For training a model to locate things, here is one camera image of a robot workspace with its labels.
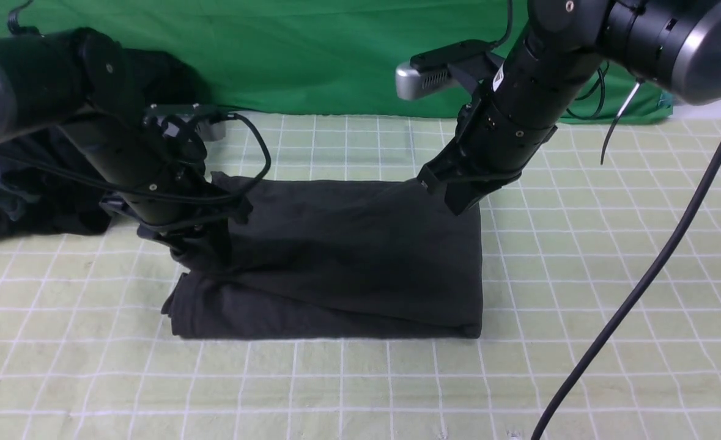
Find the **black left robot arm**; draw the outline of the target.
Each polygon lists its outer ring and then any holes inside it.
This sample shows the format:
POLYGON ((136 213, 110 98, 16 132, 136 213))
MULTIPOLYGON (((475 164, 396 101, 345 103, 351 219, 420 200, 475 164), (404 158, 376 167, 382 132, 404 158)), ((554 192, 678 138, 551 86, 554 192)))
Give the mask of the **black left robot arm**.
POLYGON ((200 142, 200 122, 235 116, 204 108, 189 122, 175 119, 178 137, 148 113, 120 45, 94 29, 0 38, 0 151, 3 142, 57 128, 100 175, 38 163, 37 167, 105 189, 106 211, 131 218, 139 237, 161 243, 191 270, 231 265, 229 220, 246 223, 245 192, 209 183, 203 170, 178 158, 184 138, 200 142))

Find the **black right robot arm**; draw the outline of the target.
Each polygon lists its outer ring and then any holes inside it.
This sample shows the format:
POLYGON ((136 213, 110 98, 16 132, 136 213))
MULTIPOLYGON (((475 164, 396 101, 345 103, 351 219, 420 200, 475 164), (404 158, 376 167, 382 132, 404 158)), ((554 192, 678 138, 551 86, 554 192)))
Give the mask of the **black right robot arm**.
POLYGON ((453 138, 417 175, 450 211, 513 183, 604 62, 691 106, 721 100, 721 1, 530 1, 506 57, 467 40, 413 56, 397 95, 470 93, 453 138))

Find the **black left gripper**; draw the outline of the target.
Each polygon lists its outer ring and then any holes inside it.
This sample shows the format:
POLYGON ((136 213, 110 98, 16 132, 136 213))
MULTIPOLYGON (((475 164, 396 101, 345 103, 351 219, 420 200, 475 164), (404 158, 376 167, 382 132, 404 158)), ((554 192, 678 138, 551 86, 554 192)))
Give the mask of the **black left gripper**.
POLYGON ((137 222, 137 237, 168 248, 174 261, 191 270, 226 270, 232 261, 229 223, 246 224, 253 211, 246 197, 196 208, 184 203, 166 208, 165 202, 153 201, 145 208, 108 196, 100 206, 137 222))

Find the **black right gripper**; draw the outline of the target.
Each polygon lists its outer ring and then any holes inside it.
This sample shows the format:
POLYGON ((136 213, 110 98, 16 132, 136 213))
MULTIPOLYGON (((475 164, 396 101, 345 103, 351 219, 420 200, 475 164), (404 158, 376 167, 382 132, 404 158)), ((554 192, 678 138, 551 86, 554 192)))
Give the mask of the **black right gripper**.
POLYGON ((461 215, 489 193, 513 183, 556 131, 558 114, 536 105, 501 111, 492 101, 461 109, 455 134, 420 170, 417 180, 461 215))

